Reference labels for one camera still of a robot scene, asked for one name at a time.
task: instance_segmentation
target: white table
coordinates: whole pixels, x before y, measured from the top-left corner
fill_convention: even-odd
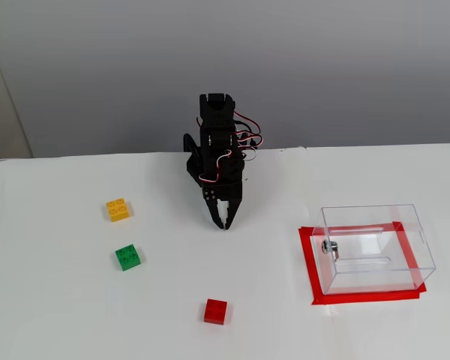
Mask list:
[[[259,151],[226,232],[187,157],[0,162],[0,360],[450,359],[450,145]],[[119,197],[133,216],[110,223]],[[390,203],[417,208],[428,291],[310,306],[297,229],[320,206]],[[142,265],[122,272],[129,244]],[[226,325],[202,321],[208,298]]]

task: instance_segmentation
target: lego stud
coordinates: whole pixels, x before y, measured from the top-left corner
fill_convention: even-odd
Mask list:
[[[106,207],[108,208],[108,214],[112,222],[130,217],[124,199],[109,201],[106,203]]]
[[[115,254],[123,272],[134,266],[140,265],[140,258],[133,245],[123,247],[122,249],[117,250]]]
[[[225,323],[225,313],[227,312],[227,302],[220,300],[207,301],[205,306],[205,314],[203,321],[205,323],[212,323],[217,325],[223,325]]]

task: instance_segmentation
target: black robot bracket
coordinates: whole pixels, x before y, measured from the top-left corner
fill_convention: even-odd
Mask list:
[[[192,136],[183,137],[184,151],[191,152],[187,171],[202,188],[211,219],[228,230],[242,201],[244,155],[233,119],[235,101],[228,94],[200,95],[200,146]],[[223,224],[218,200],[228,201],[228,217]]]

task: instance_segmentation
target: transparent acrylic box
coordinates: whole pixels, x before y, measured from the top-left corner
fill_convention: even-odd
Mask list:
[[[414,205],[322,208],[310,239],[325,295],[416,290],[435,270]]]

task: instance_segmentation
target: red tape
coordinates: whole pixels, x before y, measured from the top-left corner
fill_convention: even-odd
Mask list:
[[[391,223],[394,231],[397,232],[400,246],[402,247],[403,255],[410,269],[417,269],[417,262],[413,256],[410,243],[407,235],[405,235],[404,227],[401,223]],[[356,226],[354,229],[362,229],[366,226]],[[317,264],[314,258],[314,249],[312,249],[311,235],[314,231],[313,227],[302,227],[298,230],[300,233],[301,246],[303,248],[303,254],[305,256],[305,262],[307,263],[308,277],[310,278],[310,285],[312,286],[312,292],[314,300],[312,305],[333,305],[333,304],[347,304],[351,302],[390,302],[394,300],[409,300],[419,299],[420,293],[427,291],[425,283],[420,285],[418,289],[414,290],[398,290],[398,291],[385,291],[385,292],[354,292],[349,294],[329,294],[323,295],[322,288],[320,287],[320,279],[317,272]]]

